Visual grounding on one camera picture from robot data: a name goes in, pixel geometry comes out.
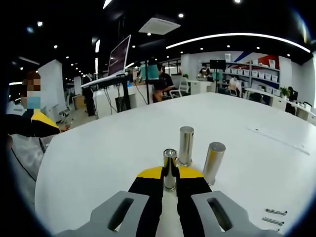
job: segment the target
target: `potted plant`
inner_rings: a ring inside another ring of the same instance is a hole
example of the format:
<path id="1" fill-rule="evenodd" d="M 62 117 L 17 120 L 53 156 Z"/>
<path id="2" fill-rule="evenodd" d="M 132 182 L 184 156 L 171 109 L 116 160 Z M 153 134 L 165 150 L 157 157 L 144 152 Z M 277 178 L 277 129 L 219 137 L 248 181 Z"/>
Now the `potted plant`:
<path id="1" fill-rule="evenodd" d="M 286 88 L 285 86 L 284 86 L 284 87 L 281 87 L 281 88 L 280 88 L 280 91 L 281 91 L 281 97 L 282 97 L 283 99 L 287 99 L 287 97 L 290 96 L 290 91 L 289 91 L 289 89 Z"/>

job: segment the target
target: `ceiling vent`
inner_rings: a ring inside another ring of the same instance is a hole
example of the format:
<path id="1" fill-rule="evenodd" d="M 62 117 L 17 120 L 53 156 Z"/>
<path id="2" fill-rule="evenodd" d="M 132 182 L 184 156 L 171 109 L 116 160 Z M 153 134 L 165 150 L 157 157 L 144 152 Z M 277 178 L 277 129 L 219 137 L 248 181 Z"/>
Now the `ceiling vent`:
<path id="1" fill-rule="evenodd" d="M 153 17 L 145 25 L 143 25 L 139 32 L 163 36 L 179 27 L 180 25 L 176 23 Z"/>

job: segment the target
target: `white chair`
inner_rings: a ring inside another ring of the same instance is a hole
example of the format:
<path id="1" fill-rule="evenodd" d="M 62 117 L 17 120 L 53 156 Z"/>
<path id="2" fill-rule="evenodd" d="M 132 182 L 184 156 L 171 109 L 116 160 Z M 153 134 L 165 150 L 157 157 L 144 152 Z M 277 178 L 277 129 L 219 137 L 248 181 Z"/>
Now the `white chair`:
<path id="1" fill-rule="evenodd" d="M 187 78 L 181 78 L 180 84 L 179 84 L 179 88 L 177 90 L 171 90 L 169 91 L 169 94 L 171 96 L 171 98 L 177 98 L 177 94 L 179 94 L 180 97 L 183 96 L 183 94 L 188 94 L 189 93 L 189 83 L 188 83 L 188 79 Z"/>

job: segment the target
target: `silver cylinder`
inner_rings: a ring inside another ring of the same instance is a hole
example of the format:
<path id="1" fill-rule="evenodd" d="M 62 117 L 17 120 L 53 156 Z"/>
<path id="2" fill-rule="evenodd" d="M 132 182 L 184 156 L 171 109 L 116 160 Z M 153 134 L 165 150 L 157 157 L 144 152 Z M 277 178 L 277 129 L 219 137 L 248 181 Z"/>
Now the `silver cylinder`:
<path id="1" fill-rule="evenodd" d="M 179 165 L 189 166 L 192 163 L 193 134 L 194 129 L 192 127 L 180 128 Z"/>
<path id="2" fill-rule="evenodd" d="M 215 176 L 222 162 L 226 147 L 220 142 L 212 142 L 208 146 L 203 176 L 209 185 L 215 183 Z"/>
<path id="3" fill-rule="evenodd" d="M 177 167 L 177 151 L 174 149 L 166 149 L 163 152 L 164 173 L 164 189 L 172 192 L 176 189 L 176 177 L 172 175 L 172 170 Z"/>

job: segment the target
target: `ceiling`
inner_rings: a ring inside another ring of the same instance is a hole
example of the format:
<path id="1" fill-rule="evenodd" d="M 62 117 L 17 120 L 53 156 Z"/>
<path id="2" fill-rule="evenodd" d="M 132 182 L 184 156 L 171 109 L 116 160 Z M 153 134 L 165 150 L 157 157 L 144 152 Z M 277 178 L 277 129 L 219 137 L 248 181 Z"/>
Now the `ceiling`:
<path id="1" fill-rule="evenodd" d="M 310 50 L 316 27 L 311 25 L 313 16 L 304 0 L 112 0 L 103 9 L 105 0 L 29 0 L 10 1 L 8 12 L 12 12 L 3 29 L 7 38 L 9 53 L 9 79 L 21 81 L 24 74 L 57 59 L 63 64 L 63 77 L 79 76 L 95 72 L 95 58 L 99 59 L 99 72 L 107 70 L 110 52 L 126 36 L 132 35 L 127 63 L 143 59 L 140 45 L 159 40 L 146 57 L 158 61 L 179 58 L 180 51 L 197 53 L 203 51 L 229 50 L 260 52 L 287 57 L 302 64 L 312 55 L 297 47 L 273 39 L 259 37 L 222 37 L 187 43 L 171 49 L 166 46 L 184 40 L 221 33 L 259 33 L 294 41 Z M 156 14 L 178 24 L 180 28 L 164 35 L 147 36 L 139 33 L 140 28 Z M 301 29 L 305 21 L 306 43 Z M 95 53 L 92 38 L 100 39 L 99 53 Z M 39 65 L 23 61 L 18 57 L 38 62 Z"/>

